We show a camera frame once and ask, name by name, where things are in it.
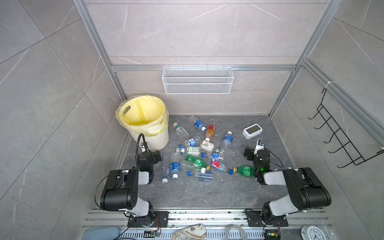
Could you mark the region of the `green bottle blue cap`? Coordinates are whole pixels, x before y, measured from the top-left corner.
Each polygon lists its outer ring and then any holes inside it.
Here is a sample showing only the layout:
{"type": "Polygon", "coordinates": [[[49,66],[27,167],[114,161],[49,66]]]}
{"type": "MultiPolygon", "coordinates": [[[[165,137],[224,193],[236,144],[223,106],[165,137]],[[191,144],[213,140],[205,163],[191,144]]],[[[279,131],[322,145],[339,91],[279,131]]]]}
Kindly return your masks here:
{"type": "Polygon", "coordinates": [[[240,174],[244,177],[253,177],[254,176],[255,169],[251,166],[240,166],[240,167],[233,167],[227,171],[229,175],[233,175],[235,173],[240,174]]]}

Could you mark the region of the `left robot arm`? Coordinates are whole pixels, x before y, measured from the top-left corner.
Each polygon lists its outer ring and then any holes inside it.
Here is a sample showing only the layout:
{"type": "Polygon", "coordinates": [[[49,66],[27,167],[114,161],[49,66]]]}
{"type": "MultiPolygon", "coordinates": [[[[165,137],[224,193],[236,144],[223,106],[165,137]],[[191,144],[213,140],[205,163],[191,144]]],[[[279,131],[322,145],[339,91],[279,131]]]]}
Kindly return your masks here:
{"type": "Polygon", "coordinates": [[[139,197],[139,186],[152,183],[154,165],[161,161],[159,151],[152,151],[143,133],[140,133],[135,151],[136,166],[128,170],[111,170],[103,178],[105,182],[100,199],[97,191],[94,202],[104,211],[121,211],[127,215],[129,222],[150,227],[157,222],[154,207],[149,201],[139,197]]]}

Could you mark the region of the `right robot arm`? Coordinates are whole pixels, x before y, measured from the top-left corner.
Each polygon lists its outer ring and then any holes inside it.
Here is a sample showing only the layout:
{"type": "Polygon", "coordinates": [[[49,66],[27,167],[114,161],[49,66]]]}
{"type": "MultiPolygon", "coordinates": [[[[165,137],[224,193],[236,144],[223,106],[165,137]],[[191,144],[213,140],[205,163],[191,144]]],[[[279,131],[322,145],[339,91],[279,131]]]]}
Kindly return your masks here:
{"type": "Polygon", "coordinates": [[[278,200],[264,203],[261,221],[264,225],[273,226],[281,222],[286,215],[314,208],[327,207],[332,199],[328,190],[311,168],[270,169],[270,153],[264,147],[255,150],[246,147],[244,156],[253,162],[251,176],[261,185],[285,186],[288,194],[278,200]]]}

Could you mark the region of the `tall clear bottle white cap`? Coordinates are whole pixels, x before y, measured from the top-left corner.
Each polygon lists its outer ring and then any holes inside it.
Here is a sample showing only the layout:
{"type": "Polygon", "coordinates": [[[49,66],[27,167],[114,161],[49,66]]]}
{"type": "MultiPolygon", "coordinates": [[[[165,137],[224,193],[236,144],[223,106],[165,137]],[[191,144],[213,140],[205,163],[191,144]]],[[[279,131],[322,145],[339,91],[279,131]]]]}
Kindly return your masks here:
{"type": "Polygon", "coordinates": [[[171,155],[164,153],[162,156],[162,167],[163,167],[163,176],[162,183],[167,184],[170,178],[170,164],[171,164],[171,155]]]}

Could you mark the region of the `pink crushed bottle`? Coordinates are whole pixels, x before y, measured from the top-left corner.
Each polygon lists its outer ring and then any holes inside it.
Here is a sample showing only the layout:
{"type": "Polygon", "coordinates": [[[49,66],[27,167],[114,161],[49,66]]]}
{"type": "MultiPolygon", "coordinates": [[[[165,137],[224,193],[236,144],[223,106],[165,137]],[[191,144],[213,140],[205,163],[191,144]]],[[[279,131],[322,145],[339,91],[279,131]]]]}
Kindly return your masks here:
{"type": "Polygon", "coordinates": [[[225,165],[220,163],[219,160],[211,160],[210,166],[212,167],[212,169],[218,170],[220,172],[225,170],[225,165]]]}

